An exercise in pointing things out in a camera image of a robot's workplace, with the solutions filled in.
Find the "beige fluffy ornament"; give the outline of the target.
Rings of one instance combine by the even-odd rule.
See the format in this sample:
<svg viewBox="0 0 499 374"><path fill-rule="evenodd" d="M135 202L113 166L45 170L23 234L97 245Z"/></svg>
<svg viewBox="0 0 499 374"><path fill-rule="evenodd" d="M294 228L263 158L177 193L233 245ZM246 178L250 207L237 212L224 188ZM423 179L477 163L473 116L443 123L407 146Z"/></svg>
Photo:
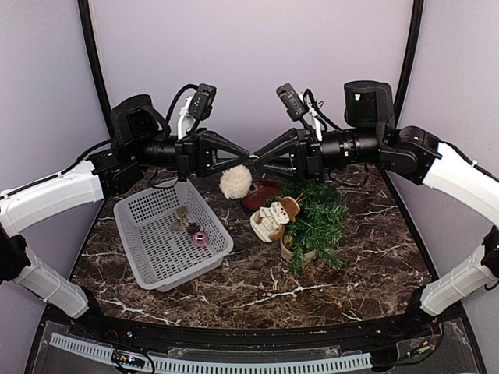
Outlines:
<svg viewBox="0 0 499 374"><path fill-rule="evenodd" d="M219 188L226 199L244 198L253 184L250 168L258 159L257 155L250 155L249 160L223 171Z"/></svg>

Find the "red floral plate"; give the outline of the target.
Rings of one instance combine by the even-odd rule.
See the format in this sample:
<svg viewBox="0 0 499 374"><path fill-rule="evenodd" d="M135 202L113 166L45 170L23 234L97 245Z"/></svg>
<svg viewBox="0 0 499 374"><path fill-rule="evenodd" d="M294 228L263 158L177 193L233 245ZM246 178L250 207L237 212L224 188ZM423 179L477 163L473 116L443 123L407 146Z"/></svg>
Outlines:
<svg viewBox="0 0 499 374"><path fill-rule="evenodd" d="M281 193L281 186L276 182L255 181L246 196L242 199L242 205L251 211L259 210L269 199Z"/></svg>

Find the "knit doll ornament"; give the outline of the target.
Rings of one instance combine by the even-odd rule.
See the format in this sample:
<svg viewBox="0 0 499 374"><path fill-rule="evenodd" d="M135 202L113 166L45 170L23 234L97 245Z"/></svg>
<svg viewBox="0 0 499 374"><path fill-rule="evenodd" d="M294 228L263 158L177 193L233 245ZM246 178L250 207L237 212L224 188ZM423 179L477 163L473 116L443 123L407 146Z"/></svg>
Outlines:
<svg viewBox="0 0 499 374"><path fill-rule="evenodd" d="M300 206L295 199L277 196L270 206L262 206L254 212L249 222L262 242L276 242L283 237L286 225L295 222L299 213Z"/></svg>

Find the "small potted christmas tree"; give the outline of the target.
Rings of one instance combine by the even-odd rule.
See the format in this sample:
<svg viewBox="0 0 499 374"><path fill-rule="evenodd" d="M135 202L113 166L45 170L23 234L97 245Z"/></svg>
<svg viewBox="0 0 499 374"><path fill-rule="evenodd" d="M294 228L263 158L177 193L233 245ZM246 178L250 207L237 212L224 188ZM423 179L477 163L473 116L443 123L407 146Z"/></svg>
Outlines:
<svg viewBox="0 0 499 374"><path fill-rule="evenodd" d="M342 223L348 215L339 191L315 181L288 182L281 196L294 198L300 208L296 221L289 223L285 230L285 246L292 253L289 271L299 274L310 252L315 252L332 270L339 270L342 261L334 247L341 240Z"/></svg>

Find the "white plastic basket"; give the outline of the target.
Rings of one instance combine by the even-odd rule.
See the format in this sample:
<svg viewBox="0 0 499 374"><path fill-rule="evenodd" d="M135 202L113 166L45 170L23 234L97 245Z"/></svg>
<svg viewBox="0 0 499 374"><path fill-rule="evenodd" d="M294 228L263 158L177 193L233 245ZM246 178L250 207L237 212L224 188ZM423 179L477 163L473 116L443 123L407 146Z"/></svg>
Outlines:
<svg viewBox="0 0 499 374"><path fill-rule="evenodd" d="M185 206L180 231L170 226L175 211ZM137 284L148 291L166 292L220 266L234 242L192 182L169 180L144 189L114 206L114 217L126 257ZM209 238L197 248L186 233L190 222L200 224Z"/></svg>

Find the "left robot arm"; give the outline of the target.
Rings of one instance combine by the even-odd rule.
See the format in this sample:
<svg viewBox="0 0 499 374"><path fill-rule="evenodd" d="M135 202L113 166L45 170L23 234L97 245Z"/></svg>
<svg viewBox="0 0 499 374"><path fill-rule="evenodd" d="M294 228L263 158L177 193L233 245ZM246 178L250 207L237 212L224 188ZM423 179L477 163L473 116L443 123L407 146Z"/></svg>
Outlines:
<svg viewBox="0 0 499 374"><path fill-rule="evenodd" d="M53 175L1 193L1 281L12 281L64 312L94 340L110 333L93 294L44 263L23 237L25 229L74 207L119 196L144 177L148 167L175 171L179 181L205 177L244 163L244 148L200 127L212 110L214 88L196 86L185 133L171 134L170 115L150 95L129 97L110 112L113 134Z"/></svg>

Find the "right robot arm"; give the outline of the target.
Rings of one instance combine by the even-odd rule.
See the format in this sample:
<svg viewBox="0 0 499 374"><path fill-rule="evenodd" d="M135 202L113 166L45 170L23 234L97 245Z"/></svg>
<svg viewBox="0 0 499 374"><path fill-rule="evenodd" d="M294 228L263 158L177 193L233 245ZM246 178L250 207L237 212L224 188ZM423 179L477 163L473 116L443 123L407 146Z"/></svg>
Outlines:
<svg viewBox="0 0 499 374"><path fill-rule="evenodd" d="M322 181L327 169L372 163L416 185L450 196L486 218L490 232L461 264L416 290L398 332L414 338L428 319L490 282L498 281L498 179L468 158L455 145L416 126L395 127L391 86L377 81L345 83L347 129L333 125L322 132L325 118L310 90L297 93L290 83L276 89L290 119L290 129L257 151L264 172L294 182Z"/></svg>

